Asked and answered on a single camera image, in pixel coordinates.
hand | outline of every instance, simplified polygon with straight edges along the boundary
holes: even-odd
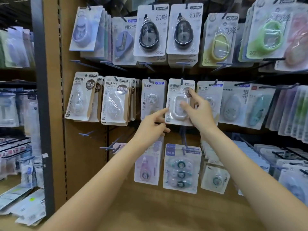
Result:
[[[170,129],[166,128],[163,114],[168,111],[168,108],[161,109],[151,115],[148,115],[140,123],[140,126],[134,135],[133,139],[142,144],[145,149],[148,149],[160,136],[165,136],[164,132],[169,133]]]
[[[212,108],[210,103],[197,95],[193,89],[189,89],[192,98],[199,104],[198,109],[193,109],[188,103],[181,102],[181,107],[184,109],[194,126],[200,131],[201,137],[206,134],[207,130],[217,129],[213,118]]]

purple correction tape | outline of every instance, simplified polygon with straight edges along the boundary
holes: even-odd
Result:
[[[143,157],[141,170],[140,170],[140,178],[142,181],[148,181],[151,178],[151,171],[149,170],[149,165],[146,157]]]
[[[124,30],[118,34],[115,45],[115,56],[121,58],[133,45],[133,37],[128,30]]]

black correction tape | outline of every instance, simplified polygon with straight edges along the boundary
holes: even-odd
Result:
[[[153,51],[158,47],[159,33],[155,24],[148,15],[144,16],[140,30],[139,43],[145,50]]]
[[[174,40],[179,48],[189,47],[193,41],[193,29],[190,23],[179,13],[174,31]]]

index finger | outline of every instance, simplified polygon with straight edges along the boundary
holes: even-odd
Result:
[[[164,109],[161,109],[159,111],[156,111],[152,114],[152,116],[156,119],[158,117],[161,117],[164,113],[166,113],[167,111],[169,110],[168,107],[164,108]]]
[[[193,89],[189,88],[189,93],[194,98],[194,100],[198,102],[198,104],[204,101],[204,99],[201,96],[199,96],[197,93],[195,93]]]

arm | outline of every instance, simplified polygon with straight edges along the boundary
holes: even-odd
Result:
[[[66,204],[64,204],[40,231],[96,230],[102,217],[116,197],[124,179],[135,161],[164,132],[170,132],[162,115],[168,108],[147,116],[140,124],[131,141]]]
[[[181,106],[214,149],[251,207],[268,230],[307,230],[308,207],[263,171],[216,126],[208,101],[190,90],[198,102],[197,110],[187,103]]]

